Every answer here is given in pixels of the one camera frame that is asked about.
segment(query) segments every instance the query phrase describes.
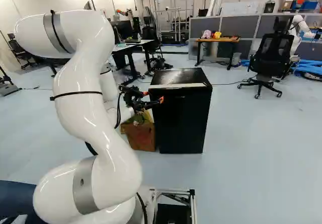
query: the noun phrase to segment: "gray floor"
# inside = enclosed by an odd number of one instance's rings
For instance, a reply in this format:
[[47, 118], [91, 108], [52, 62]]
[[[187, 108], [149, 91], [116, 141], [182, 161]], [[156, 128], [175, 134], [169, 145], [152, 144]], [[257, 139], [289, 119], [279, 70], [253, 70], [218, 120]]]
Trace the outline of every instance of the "gray floor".
[[170, 46], [170, 45], [165, 45], [161, 47], [163, 52], [184, 52], [188, 53], [189, 47], [188, 45], [184, 46]]
[[[143, 58], [134, 56], [140, 71], [145, 70]], [[175, 67], [195, 63], [188, 55], [165, 58]], [[205, 65], [201, 67], [212, 84], [255, 75], [244, 67], [226, 71]], [[41, 68], [13, 78], [20, 87], [51, 88], [50, 75]], [[142, 90], [149, 86], [135, 84]], [[263, 89], [255, 100], [254, 87], [214, 86], [204, 153], [136, 152], [143, 184], [196, 188], [198, 223], [320, 223], [321, 83], [288, 77], [275, 87], [283, 91], [282, 98]], [[81, 140], [61, 127], [50, 96], [51, 91], [24, 90], [0, 99], [0, 179], [37, 183], [50, 168], [90, 155]]]

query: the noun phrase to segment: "whiteboard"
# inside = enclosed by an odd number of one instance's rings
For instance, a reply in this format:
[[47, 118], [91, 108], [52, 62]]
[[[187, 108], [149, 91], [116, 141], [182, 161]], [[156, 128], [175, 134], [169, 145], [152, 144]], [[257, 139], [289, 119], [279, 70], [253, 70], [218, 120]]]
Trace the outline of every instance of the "whiteboard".
[[261, 13], [262, 5], [259, 1], [222, 3], [221, 15], [246, 15]]

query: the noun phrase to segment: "white robotic arm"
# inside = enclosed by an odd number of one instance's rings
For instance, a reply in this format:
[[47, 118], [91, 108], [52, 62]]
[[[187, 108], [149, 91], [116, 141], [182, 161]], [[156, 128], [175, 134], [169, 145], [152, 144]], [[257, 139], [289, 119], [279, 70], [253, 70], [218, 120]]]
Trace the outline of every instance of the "white robotic arm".
[[[57, 115], [71, 135], [98, 153], [47, 173], [34, 193], [37, 214], [48, 223], [126, 223], [142, 170], [111, 122], [118, 96], [112, 73], [99, 77], [114, 47], [110, 23], [97, 11], [52, 12], [23, 18], [15, 35], [34, 55], [71, 58], [54, 79]], [[103, 99], [108, 100], [110, 118]], [[124, 112], [126, 118], [134, 113], [131, 108]]]
[[290, 35], [294, 36], [294, 40], [293, 40], [293, 44], [292, 44], [291, 52], [290, 52], [291, 57], [295, 54], [296, 49], [298, 48], [298, 46], [302, 42], [302, 38], [297, 36], [299, 31], [304, 32], [304, 38], [313, 39], [316, 35], [315, 33], [312, 33], [310, 31], [309, 27], [307, 26], [305, 20], [303, 19], [303, 17], [301, 15], [295, 15], [293, 17], [291, 27], [288, 31], [288, 33]]

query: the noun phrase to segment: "black cabinet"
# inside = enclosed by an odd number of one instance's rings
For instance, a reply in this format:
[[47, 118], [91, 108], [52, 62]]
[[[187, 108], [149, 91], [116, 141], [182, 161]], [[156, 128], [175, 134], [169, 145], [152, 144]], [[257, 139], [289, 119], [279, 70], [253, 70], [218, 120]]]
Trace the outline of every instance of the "black cabinet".
[[152, 109], [160, 153], [202, 153], [212, 93], [203, 70], [159, 70], [149, 92], [151, 100], [165, 98], [163, 104]]

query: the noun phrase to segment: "white label strip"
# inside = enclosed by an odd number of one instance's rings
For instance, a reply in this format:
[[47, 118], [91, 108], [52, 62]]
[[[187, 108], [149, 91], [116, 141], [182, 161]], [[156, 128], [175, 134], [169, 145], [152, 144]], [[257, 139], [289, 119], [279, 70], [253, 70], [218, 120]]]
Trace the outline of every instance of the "white label strip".
[[187, 87], [206, 87], [204, 83], [187, 83], [187, 84], [164, 84], [164, 85], [150, 85], [149, 89], [158, 88], [187, 88]]

